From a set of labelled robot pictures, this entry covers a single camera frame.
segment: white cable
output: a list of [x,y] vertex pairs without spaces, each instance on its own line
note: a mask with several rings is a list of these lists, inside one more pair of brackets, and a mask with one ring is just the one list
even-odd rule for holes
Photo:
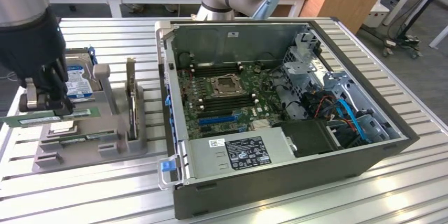
[[14,77],[16,75],[15,72],[10,72],[6,76],[0,77],[0,80],[8,79],[10,81],[18,81],[15,79],[11,79],[11,77]]

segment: motherboard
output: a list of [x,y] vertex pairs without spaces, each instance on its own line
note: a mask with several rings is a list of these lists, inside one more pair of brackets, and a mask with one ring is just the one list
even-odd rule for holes
[[282,77],[260,62],[178,71],[190,139],[271,127],[290,119],[274,86]]

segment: gray carpet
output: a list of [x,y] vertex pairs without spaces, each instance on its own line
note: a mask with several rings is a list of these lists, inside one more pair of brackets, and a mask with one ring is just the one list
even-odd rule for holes
[[[414,5],[418,0],[410,0],[403,12]],[[111,17],[110,8],[100,4],[78,4],[76,11],[71,11],[68,4],[52,5],[55,13],[59,17]],[[182,5],[180,16],[188,17],[196,13],[198,5]],[[130,13],[128,6],[122,5],[124,17],[178,17],[179,13],[170,12],[163,5],[146,5],[143,13]],[[396,32],[396,25],[391,28],[391,35]],[[411,59],[411,54],[406,49],[396,49],[395,55],[383,58],[383,43],[367,34],[364,31],[356,34],[367,47],[380,57],[387,67],[392,70],[404,84],[411,88],[423,102],[430,106],[442,120],[448,123],[448,106],[446,106],[446,98],[448,97],[448,38],[440,43],[440,49],[435,50],[428,47],[439,32],[448,25],[448,10],[436,3],[432,3],[420,19],[415,23],[411,34],[422,40],[422,53],[424,57]],[[380,26],[378,31],[387,34],[388,27]],[[2,76],[8,71],[0,68]],[[6,115],[10,109],[12,99],[15,97],[18,83],[2,79],[0,85],[3,92],[0,94],[0,116]]]
[[[408,1],[400,15],[406,13],[416,2],[418,0]],[[390,30],[392,36],[396,34],[403,20],[404,18],[392,25]],[[447,25],[448,9],[438,2],[434,2],[408,32],[408,34],[418,36],[422,41],[419,48],[424,56],[418,59],[412,59],[411,51],[402,48],[394,50],[395,55],[384,58],[382,56],[384,48],[382,41],[363,30],[356,34],[446,124],[448,124],[448,106],[446,104],[448,97],[448,37],[440,42],[439,50],[432,49],[428,45]],[[390,27],[382,25],[376,31],[386,35],[388,29]]]

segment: hard drive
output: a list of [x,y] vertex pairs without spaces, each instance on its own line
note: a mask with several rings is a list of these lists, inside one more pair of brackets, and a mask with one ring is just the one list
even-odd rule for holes
[[67,73],[68,73],[68,98],[72,102],[94,100],[94,91],[102,90],[100,82],[94,76],[94,65],[96,64],[95,49],[68,49],[66,51]]

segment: metal work table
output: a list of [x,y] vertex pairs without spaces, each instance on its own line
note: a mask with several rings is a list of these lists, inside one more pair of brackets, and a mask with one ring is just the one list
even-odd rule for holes
[[[156,160],[166,156],[154,18],[63,19],[67,47],[96,48],[111,64],[111,83],[126,80],[127,57],[146,93],[148,154],[48,174],[34,174],[35,128],[3,126],[0,221],[11,223],[443,223],[448,221],[447,126],[422,104],[344,26],[316,19],[422,139],[359,177],[200,217],[174,218],[172,192],[158,187]],[[323,50],[323,56],[331,57]],[[328,62],[332,68],[339,63]],[[10,115],[16,113],[15,100]]]

